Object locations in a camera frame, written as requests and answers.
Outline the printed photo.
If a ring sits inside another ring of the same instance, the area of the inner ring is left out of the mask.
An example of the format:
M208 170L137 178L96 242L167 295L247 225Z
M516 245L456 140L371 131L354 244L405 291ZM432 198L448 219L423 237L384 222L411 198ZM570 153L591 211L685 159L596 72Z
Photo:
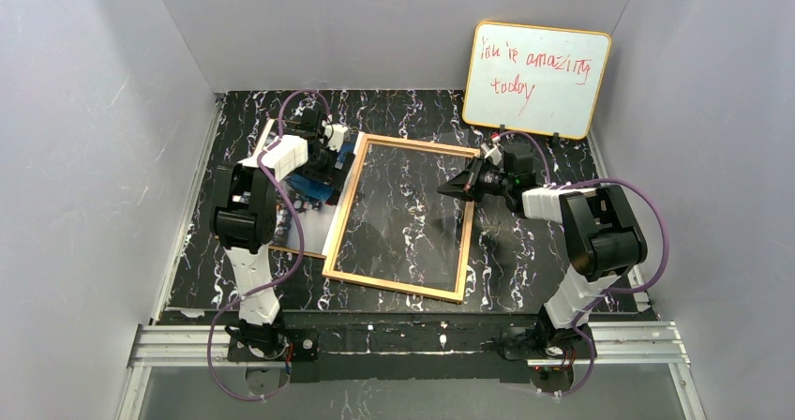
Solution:
M298 122L280 127L277 120L268 120L251 156L243 160L253 169L253 182L244 190L244 199L255 216L256 234L269 245L293 251L303 248L306 254L321 257L338 203L314 200L294 189L294 172L308 161L307 140L294 131ZM355 142L356 135L350 132L344 150L350 149L352 165Z

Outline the wooden picture frame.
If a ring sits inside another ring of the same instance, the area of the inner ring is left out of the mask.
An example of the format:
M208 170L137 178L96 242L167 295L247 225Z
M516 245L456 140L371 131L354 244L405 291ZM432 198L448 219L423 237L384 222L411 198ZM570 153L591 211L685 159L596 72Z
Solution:
M326 240L324 249L326 258L322 269L322 275L326 278L358 284L369 288L429 297L451 303L461 303L465 293L466 268L473 228L473 202L465 202L463 204L460 250L455 265L456 274L454 289L451 291L443 291L424 285L387 280L384 278L357 275L338 269L338 256L339 252L342 250L345 226L353 211L355 189L363 174L367 153L374 145L387 146L391 149L431 153L441 157L478 158L480 156L480 152L477 149L459 145L422 142L376 134L365 134L361 136L355 148L356 158L353 161L352 174L349 176L349 180L346 182L345 188L343 189L340 206L332 222L330 237Z

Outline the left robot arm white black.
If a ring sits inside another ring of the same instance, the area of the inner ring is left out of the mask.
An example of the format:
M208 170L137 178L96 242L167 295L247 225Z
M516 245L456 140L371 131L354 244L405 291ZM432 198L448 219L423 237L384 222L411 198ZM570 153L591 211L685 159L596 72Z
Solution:
M273 323L279 301L269 254L319 255L355 158L349 127L309 110L270 119L248 157L217 167L210 229L232 264L241 321Z

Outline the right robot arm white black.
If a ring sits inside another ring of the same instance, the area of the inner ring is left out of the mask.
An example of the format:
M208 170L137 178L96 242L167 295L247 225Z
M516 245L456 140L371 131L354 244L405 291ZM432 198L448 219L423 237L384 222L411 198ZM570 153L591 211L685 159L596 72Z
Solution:
M569 267L539 313L537 327L544 332L571 330L586 323L590 303L648 254L621 187L543 186L536 177L533 150L525 143L490 147L437 191L464 202L479 203L487 195L501 197L513 214L562 226Z

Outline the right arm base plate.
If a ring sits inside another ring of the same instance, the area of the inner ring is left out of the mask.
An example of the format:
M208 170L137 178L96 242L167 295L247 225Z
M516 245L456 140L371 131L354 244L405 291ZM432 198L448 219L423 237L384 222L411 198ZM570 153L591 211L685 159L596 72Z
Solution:
M503 329L492 341L498 355L505 360L544 358L552 361L552 367L570 368L577 357L576 344L580 337L572 329L544 333L514 327Z

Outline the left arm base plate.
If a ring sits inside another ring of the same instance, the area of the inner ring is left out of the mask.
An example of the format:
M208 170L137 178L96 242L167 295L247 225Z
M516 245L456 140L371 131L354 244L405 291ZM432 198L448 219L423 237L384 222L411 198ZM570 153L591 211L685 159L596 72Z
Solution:
M224 331L230 338L227 359L246 362L311 362L318 358L319 335L314 330L272 326L233 327Z

